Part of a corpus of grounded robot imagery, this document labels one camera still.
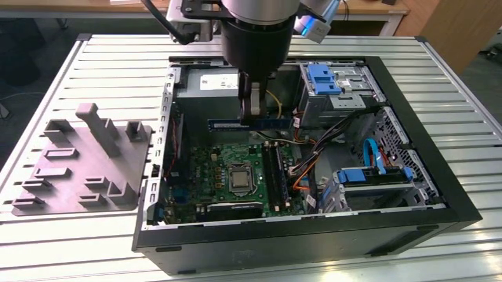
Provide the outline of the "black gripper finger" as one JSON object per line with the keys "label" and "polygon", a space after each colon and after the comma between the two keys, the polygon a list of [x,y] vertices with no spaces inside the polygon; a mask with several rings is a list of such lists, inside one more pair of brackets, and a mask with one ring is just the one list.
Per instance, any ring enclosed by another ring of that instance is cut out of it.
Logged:
{"label": "black gripper finger", "polygon": [[251,93],[249,93],[249,119],[255,123],[256,119],[263,119],[267,116],[267,78],[251,77]]}
{"label": "black gripper finger", "polygon": [[240,124],[251,125],[255,114],[252,113],[253,82],[248,74],[239,72],[239,101],[240,101]]}

